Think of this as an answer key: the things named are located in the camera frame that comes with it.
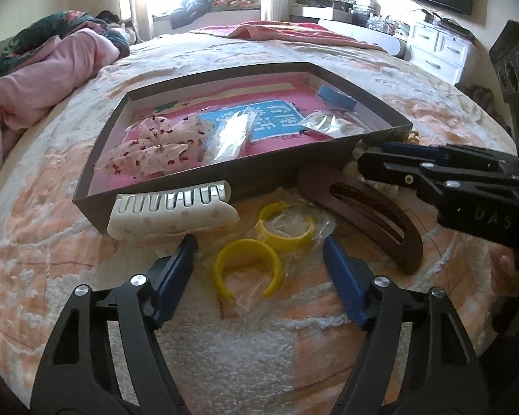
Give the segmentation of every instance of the drawer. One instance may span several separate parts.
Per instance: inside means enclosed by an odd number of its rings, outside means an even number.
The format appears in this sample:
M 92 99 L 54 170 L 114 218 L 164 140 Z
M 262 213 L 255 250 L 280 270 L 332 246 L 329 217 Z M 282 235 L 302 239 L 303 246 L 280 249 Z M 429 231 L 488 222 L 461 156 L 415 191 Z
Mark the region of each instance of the drawer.
M 436 55 L 446 61 L 452 61 L 465 67 L 469 45 L 455 37 L 440 33 L 436 47 Z
M 434 51 L 437 38 L 437 30 L 424 25 L 414 25 L 408 43 L 415 44 L 425 51 Z
M 422 49 L 408 46 L 408 54 L 406 55 L 408 62 L 415 64 L 417 67 L 428 71 L 440 79 L 454 85 L 458 83 L 463 74 L 463 67 L 451 64 L 441 58 L 431 55 Z

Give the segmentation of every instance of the blue label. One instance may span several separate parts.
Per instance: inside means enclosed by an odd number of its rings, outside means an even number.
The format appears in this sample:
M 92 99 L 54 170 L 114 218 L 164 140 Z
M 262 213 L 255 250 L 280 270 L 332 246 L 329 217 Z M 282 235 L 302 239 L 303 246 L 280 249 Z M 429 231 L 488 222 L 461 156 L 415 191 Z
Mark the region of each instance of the blue label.
M 262 140 L 269 137 L 298 134 L 300 132 L 298 123 L 302 121 L 303 117 L 294 106 L 279 99 L 216 110 L 201 114 L 200 117 L 204 120 L 213 121 L 217 128 L 222 120 L 248 107 L 258 111 L 252 140 Z

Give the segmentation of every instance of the yellow ring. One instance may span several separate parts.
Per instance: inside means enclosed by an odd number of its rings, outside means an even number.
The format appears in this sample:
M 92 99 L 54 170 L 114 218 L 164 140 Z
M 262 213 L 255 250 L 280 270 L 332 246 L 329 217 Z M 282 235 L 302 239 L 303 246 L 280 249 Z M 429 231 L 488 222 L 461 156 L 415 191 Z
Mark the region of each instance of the yellow ring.
M 234 299 L 234 295 L 231 293 L 225 283 L 223 282 L 223 269 L 225 264 L 230 259 L 238 259 L 239 257 L 245 257 L 251 253 L 258 254 L 262 259 L 265 259 L 273 270 L 273 279 L 269 287 L 263 292 L 264 298 L 272 296 L 278 288 L 281 286 L 283 280 L 283 266 L 281 259 L 277 253 L 274 252 L 273 248 L 266 245 L 259 240 L 252 238 L 243 238 L 235 242 L 229 243 L 224 247 L 217 255 L 215 262 L 213 263 L 213 282 L 217 290 L 226 299 Z
M 293 253 L 298 248 L 303 248 L 313 243 L 313 230 L 315 225 L 311 217 L 308 216 L 305 217 L 305 219 L 309 223 L 309 229 L 300 237 L 280 237 L 267 230 L 264 222 L 273 218 L 288 207 L 289 205 L 284 201 L 265 206 L 258 214 L 258 222 L 256 225 L 258 238 L 265 241 L 265 243 L 272 247 L 277 253 L 282 254 Z

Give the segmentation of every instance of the white cabinet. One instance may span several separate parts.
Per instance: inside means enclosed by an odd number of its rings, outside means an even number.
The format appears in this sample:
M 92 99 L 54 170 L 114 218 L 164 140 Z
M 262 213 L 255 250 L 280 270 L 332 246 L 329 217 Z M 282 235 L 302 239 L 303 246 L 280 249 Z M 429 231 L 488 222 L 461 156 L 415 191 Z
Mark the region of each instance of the white cabinet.
M 468 83 L 475 69 L 476 48 L 450 31 L 417 22 L 411 29 L 404 59 L 452 85 Z

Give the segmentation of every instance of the bed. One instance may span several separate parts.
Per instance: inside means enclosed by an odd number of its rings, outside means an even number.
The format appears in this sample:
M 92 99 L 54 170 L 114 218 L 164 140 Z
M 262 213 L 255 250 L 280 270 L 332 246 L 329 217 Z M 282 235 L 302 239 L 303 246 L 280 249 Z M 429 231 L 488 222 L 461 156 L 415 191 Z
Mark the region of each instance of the bed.
M 131 248 L 100 235 L 71 202 L 79 174 L 102 126 L 126 91 L 186 74 L 262 62 L 309 61 L 363 87 L 407 116 L 422 144 L 471 144 L 515 153 L 512 139 L 467 96 L 384 52 L 352 47 L 227 40 L 203 34 L 156 38 L 100 71 L 25 133 L 0 170 L 0 374 L 29 404 L 43 348 L 73 288 L 114 287 L 146 271 L 154 248 Z M 272 196 L 236 204 L 248 230 Z M 424 260 L 402 275 L 381 251 L 343 223 L 336 236 L 375 274 L 450 295 L 482 352 L 493 340 L 490 314 L 500 296 L 491 285 L 488 244 L 436 223 L 436 211 L 400 189 L 396 201 L 424 241 Z M 200 247 L 215 236 L 199 238 Z M 165 245 L 167 252 L 174 249 Z M 191 411 L 324 414 L 342 388 L 363 338 L 350 324 L 318 257 L 293 279 L 261 329 L 224 317 L 210 270 L 198 264 L 175 318 L 158 340 Z M 116 371 L 134 399 L 113 330 Z M 399 350 L 387 391 L 397 397 L 407 349 Z

